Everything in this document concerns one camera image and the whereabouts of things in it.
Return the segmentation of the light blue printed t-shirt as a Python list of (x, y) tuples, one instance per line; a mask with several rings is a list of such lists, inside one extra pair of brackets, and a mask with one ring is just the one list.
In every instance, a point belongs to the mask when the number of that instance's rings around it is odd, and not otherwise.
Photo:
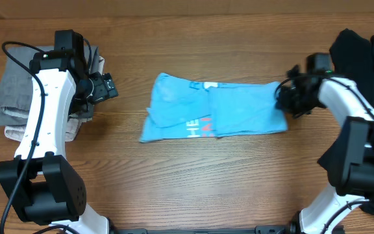
[(161, 73), (140, 142), (287, 131), (285, 115), (275, 106), (278, 85), (190, 81)]

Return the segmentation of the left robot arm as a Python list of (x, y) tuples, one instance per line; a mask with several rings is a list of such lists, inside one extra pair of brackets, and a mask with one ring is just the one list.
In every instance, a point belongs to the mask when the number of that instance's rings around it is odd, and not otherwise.
[(0, 184), (6, 208), (23, 222), (66, 233), (115, 233), (110, 219), (88, 205), (84, 181), (66, 159), (66, 124), (85, 70), (85, 59), (72, 50), (35, 54), (25, 134), (14, 159), (0, 162)]

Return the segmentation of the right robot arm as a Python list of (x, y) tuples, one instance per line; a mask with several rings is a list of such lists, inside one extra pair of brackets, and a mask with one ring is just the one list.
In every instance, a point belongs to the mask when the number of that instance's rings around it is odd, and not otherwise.
[(374, 108), (356, 83), (330, 70), (287, 71), (276, 87), (277, 108), (293, 118), (319, 107), (328, 109), (341, 127), (332, 146), (318, 159), (328, 184), (297, 212), (285, 233), (343, 233), (339, 223), (374, 197)]

